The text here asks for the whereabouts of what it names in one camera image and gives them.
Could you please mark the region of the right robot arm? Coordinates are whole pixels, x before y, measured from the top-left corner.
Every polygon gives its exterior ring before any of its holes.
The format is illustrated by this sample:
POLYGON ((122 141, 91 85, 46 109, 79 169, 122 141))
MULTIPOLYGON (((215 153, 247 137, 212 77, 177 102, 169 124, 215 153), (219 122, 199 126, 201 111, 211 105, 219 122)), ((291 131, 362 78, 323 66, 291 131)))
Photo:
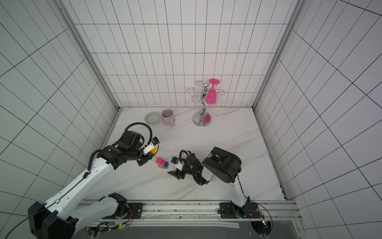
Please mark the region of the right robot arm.
POLYGON ((217 213, 224 219, 263 218, 264 215, 258 209, 258 204, 252 202, 246 196, 239 179, 242 171, 241 159, 226 150, 214 147, 209 155, 200 161, 191 151, 181 150, 178 157, 172 157, 170 165, 176 170, 168 174, 176 179, 184 179, 190 175, 200 185, 208 185, 212 179, 218 178, 228 184, 233 192, 229 203, 220 203, 217 213))

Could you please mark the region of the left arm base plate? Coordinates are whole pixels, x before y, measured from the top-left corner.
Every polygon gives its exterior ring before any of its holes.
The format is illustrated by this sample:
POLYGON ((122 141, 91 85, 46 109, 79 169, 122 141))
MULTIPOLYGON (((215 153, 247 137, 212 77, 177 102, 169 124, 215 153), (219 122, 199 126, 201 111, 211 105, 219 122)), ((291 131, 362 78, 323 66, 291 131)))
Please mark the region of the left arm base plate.
POLYGON ((125 203, 121 209, 121 219, 140 219, 143 211, 143 203, 125 203))

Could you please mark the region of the yellow curved lego piece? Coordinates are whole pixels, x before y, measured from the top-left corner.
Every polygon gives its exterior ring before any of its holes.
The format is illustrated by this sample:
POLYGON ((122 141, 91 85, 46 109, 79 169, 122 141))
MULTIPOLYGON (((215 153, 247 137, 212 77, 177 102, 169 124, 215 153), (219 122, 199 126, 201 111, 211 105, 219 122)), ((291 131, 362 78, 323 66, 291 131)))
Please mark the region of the yellow curved lego piece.
POLYGON ((155 155, 157 152, 158 152, 158 148, 157 148, 157 147, 154 147, 154 148, 150 151, 150 153, 153 154, 153 155, 155 155))

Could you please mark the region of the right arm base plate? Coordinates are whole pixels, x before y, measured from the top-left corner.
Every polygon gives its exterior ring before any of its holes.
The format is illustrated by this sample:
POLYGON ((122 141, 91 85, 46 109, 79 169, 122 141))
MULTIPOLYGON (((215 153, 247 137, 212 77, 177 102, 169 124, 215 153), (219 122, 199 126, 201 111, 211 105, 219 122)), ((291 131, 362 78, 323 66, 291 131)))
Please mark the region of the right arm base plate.
POLYGON ((260 219, 261 214, 257 203, 247 203, 238 207, 234 203, 220 203, 217 211, 222 219, 260 219))

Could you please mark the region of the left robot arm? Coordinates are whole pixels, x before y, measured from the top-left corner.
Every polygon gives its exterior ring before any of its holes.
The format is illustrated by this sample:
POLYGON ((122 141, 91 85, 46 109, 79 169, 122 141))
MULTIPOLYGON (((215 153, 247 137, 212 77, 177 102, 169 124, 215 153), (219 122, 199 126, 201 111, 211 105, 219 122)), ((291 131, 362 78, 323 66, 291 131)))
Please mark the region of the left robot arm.
POLYGON ((75 208, 104 178, 128 161, 140 166, 151 160, 159 140, 152 128, 143 122, 128 125, 121 137, 104 149, 95 150, 87 169, 59 193, 44 203, 35 202, 25 219, 37 239, 70 239, 89 224, 107 216, 125 217, 128 204, 125 197, 112 193, 78 211, 75 208))

